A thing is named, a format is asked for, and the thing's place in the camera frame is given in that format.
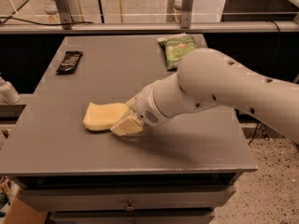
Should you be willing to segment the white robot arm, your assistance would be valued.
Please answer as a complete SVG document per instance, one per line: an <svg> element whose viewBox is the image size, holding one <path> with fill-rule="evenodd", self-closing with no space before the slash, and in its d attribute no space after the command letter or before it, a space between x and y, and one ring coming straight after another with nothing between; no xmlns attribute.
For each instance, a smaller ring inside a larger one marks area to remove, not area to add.
<svg viewBox="0 0 299 224"><path fill-rule="evenodd" d="M265 77L215 49L195 49L177 72L145 87L111 127L123 136L216 105L242 111L299 142L299 85Z"/></svg>

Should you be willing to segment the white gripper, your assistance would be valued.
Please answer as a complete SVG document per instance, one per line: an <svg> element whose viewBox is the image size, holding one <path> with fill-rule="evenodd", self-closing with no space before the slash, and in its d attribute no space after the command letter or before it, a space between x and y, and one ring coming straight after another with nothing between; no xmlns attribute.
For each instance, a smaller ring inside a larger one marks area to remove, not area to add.
<svg viewBox="0 0 299 224"><path fill-rule="evenodd" d="M130 108L135 106L135 112L138 117L135 114L124 115L110 128L114 134L124 136L140 133L143 131L144 122L149 126L157 126L170 120L158 109L155 103L154 92L156 84L157 82L148 85L138 95L126 102Z"/></svg>

